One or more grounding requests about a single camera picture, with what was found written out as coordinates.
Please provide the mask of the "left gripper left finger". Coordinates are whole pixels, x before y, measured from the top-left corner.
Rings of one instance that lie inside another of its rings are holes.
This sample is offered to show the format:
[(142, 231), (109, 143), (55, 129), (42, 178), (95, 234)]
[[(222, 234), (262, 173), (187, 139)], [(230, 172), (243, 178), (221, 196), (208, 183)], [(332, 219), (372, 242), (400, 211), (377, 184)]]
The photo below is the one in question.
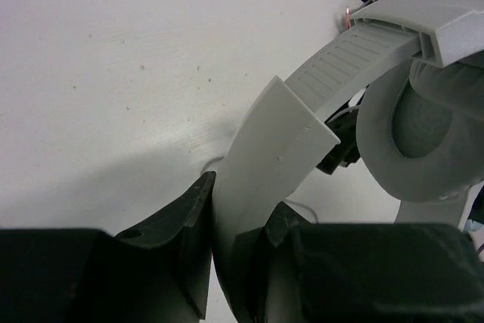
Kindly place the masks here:
[(93, 228), (1, 232), (3, 322), (198, 322), (211, 264), (205, 172), (180, 197), (110, 235)]

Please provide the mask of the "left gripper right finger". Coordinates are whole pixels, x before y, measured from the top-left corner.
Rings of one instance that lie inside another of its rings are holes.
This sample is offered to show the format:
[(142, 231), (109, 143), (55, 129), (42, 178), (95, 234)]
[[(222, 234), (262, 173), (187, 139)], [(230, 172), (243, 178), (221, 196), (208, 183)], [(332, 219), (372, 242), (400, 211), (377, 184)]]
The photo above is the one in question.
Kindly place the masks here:
[(483, 264), (444, 224), (315, 224), (279, 203), (245, 281), (254, 322), (481, 322)]

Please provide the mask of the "grey headphones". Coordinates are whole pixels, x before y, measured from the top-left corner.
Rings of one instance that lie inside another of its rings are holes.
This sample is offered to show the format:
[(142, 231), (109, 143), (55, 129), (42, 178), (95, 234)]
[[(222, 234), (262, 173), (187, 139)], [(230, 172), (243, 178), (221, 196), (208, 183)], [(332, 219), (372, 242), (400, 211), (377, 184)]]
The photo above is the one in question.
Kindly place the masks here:
[(379, 0), (256, 99), (213, 187), (213, 259), (234, 317), (262, 228), (321, 161), (357, 151), (394, 222), (463, 232), (483, 187), (483, 0)]

